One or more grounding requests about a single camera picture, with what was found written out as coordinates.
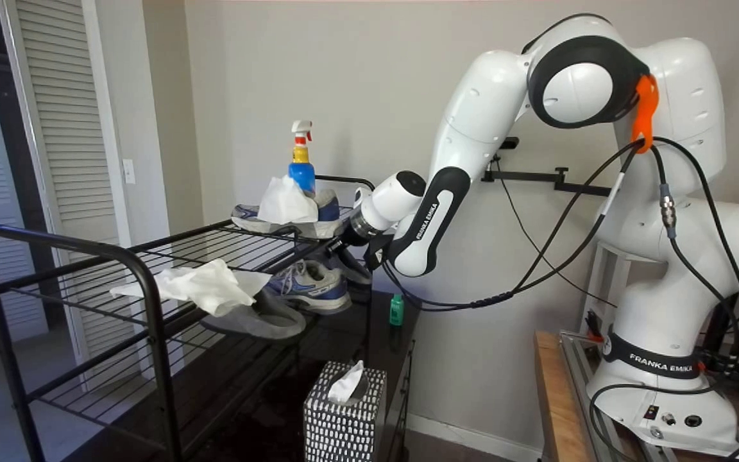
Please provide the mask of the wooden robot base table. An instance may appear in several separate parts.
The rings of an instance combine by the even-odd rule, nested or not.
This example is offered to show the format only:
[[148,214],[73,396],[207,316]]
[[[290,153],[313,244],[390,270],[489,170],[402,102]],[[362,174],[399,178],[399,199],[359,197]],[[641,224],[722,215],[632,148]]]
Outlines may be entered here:
[[720,462],[717,457],[640,443],[630,430],[589,419],[591,362],[562,334],[535,335],[536,393],[545,428],[543,462]]

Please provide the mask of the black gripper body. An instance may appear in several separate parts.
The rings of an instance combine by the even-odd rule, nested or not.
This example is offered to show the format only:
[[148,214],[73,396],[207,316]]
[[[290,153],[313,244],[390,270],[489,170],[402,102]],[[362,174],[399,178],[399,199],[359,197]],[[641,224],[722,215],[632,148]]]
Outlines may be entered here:
[[369,242],[369,232],[359,219],[354,219],[344,225],[343,242],[349,246],[364,246]]

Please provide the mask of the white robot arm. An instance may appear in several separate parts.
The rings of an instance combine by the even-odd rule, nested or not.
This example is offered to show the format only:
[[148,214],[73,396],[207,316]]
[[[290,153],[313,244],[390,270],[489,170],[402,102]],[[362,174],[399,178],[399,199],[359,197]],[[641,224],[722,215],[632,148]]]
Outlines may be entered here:
[[480,54],[443,119],[431,170],[377,184],[349,238],[376,264],[431,271],[470,184],[526,111],[554,128],[616,128],[627,165],[591,237],[666,267],[621,293],[591,402],[648,443],[739,460],[738,410],[697,360],[712,307],[739,293],[739,206],[702,192],[726,165],[722,83],[707,43],[632,45],[611,21],[580,13],[518,52]]

